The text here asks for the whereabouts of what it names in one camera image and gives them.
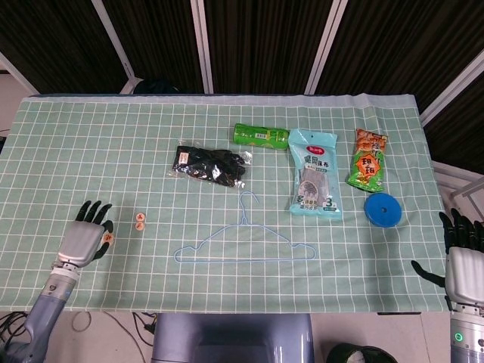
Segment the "dark curtain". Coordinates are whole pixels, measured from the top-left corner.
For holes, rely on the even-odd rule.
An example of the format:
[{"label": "dark curtain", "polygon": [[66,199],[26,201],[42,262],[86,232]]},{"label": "dark curtain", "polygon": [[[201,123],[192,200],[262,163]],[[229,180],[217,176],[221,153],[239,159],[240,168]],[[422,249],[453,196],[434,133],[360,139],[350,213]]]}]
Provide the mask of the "dark curtain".
[{"label": "dark curtain", "polygon": [[484,174],[484,73],[424,130],[432,160]]},{"label": "dark curtain", "polygon": [[300,94],[331,0],[206,0],[215,93]]},{"label": "dark curtain", "polygon": [[203,93],[190,0],[104,0],[135,75]]},{"label": "dark curtain", "polygon": [[90,0],[0,3],[0,51],[40,93],[119,93],[128,80]]},{"label": "dark curtain", "polygon": [[484,48],[481,0],[350,0],[316,93],[415,95],[420,111]]}]

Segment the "green grid tablecloth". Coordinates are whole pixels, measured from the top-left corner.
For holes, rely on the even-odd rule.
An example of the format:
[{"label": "green grid tablecloth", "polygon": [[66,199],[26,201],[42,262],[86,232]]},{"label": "green grid tablecloth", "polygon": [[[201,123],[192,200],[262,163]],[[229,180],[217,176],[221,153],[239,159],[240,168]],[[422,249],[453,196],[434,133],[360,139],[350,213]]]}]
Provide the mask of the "green grid tablecloth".
[{"label": "green grid tablecloth", "polygon": [[[292,216],[288,151],[233,144],[235,123],[338,135],[343,221]],[[366,194],[344,181],[355,129],[389,136],[385,188],[402,205],[398,227],[365,218]],[[314,260],[178,263],[240,220],[239,190],[168,175],[180,140],[253,153],[247,216],[308,243]],[[82,270],[70,309],[177,312],[407,312],[443,310],[441,290],[410,261],[444,273],[442,202],[412,96],[26,98],[0,159],[0,308],[27,309],[50,272],[67,221],[85,200],[113,204],[115,244]],[[143,232],[134,215],[147,216]],[[227,231],[205,256],[271,259],[301,251],[254,228]]]}]

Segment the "floor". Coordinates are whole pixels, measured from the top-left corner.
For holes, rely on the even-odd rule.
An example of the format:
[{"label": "floor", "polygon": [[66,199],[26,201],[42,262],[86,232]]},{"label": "floor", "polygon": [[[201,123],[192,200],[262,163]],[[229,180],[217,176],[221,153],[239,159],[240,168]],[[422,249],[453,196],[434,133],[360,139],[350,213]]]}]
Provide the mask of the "floor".
[{"label": "floor", "polygon": [[[10,128],[18,104],[28,95],[29,92],[12,76],[0,75],[0,130]],[[8,131],[0,132],[0,135],[7,134]],[[442,189],[444,200],[448,200],[448,193]],[[87,313],[63,313],[51,336],[46,362],[83,363],[99,358],[106,363],[149,361],[151,347],[139,339],[132,316],[129,313],[112,315],[132,337],[105,313],[92,313],[90,324]],[[87,326],[83,332],[74,330]],[[378,346],[398,362],[446,363],[450,360],[449,315],[446,312],[383,316],[372,313],[314,314],[312,329],[317,363],[323,363],[331,348],[339,342]],[[141,334],[148,342],[152,341],[153,336],[148,332],[142,331]],[[135,344],[139,345],[143,358]]]}]

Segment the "small wooden block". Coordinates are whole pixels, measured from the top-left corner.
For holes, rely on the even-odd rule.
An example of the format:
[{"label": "small wooden block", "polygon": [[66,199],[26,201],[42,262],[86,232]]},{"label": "small wooden block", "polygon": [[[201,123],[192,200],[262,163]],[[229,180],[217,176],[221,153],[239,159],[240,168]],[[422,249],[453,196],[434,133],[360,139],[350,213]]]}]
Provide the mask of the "small wooden block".
[{"label": "small wooden block", "polygon": [[135,228],[138,230],[138,231],[143,231],[144,230],[144,223],[143,222],[137,222],[135,224]]},{"label": "small wooden block", "polygon": [[144,222],[146,219],[146,216],[143,213],[138,213],[136,215],[136,222]]},{"label": "small wooden block", "polygon": [[113,243],[114,243],[114,234],[105,233],[104,236],[103,236],[103,244],[105,244],[106,242],[108,242],[109,245],[112,246]]}]

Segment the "white ceiling frame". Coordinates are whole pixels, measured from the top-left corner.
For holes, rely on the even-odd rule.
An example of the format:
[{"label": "white ceiling frame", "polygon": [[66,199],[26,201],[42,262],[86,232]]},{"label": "white ceiling frame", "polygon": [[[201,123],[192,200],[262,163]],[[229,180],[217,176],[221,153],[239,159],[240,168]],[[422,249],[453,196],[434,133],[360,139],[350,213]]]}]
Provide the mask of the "white ceiling frame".
[{"label": "white ceiling frame", "polygon": [[0,52],[0,63],[4,68],[23,86],[27,91],[33,95],[37,95],[39,91],[25,78],[22,73]]},{"label": "white ceiling frame", "polygon": [[452,178],[458,178],[464,182],[474,182],[484,176],[477,172],[470,172],[469,170],[461,169],[456,166],[451,166],[444,163],[439,163],[437,161],[432,161],[432,164],[434,172],[450,176]]},{"label": "white ceiling frame", "polygon": [[208,32],[206,31],[205,4],[203,0],[191,0],[191,15],[194,18],[195,36],[197,38],[200,71],[202,73],[203,90],[206,94],[213,93],[212,67],[210,65],[210,49]]},{"label": "white ceiling frame", "polygon": [[450,85],[420,114],[422,126],[427,125],[484,71],[484,50],[470,62]]},{"label": "white ceiling frame", "polygon": [[141,82],[143,79],[141,78],[131,78],[128,79],[128,81],[125,83],[123,89],[119,93],[120,95],[131,95],[133,91],[135,90],[136,86],[138,85],[139,82]]},{"label": "white ceiling frame", "polygon": [[108,34],[109,39],[111,40],[111,43],[113,44],[113,47],[116,50],[116,53],[118,54],[119,60],[123,65],[126,75],[128,76],[128,81],[134,82],[136,78],[135,72],[131,67],[131,63],[129,63],[128,56],[124,52],[123,45],[121,44],[121,41],[119,40],[119,37],[116,34],[116,30],[114,29],[113,23],[111,22],[109,15],[107,14],[106,8],[104,7],[104,3],[102,2],[102,0],[91,0],[91,1],[96,9],[96,12],[98,13],[99,19],[101,20],[104,28],[106,29],[106,33]]},{"label": "white ceiling frame", "polygon": [[318,87],[319,79],[323,73],[327,57],[330,54],[334,37],[340,27],[346,4],[348,4],[348,0],[333,0],[330,13],[327,16],[326,24],[324,25],[323,35],[319,42],[318,52],[316,53],[315,61],[312,65],[311,73],[309,74],[308,84],[306,85],[304,95],[313,95]]}]

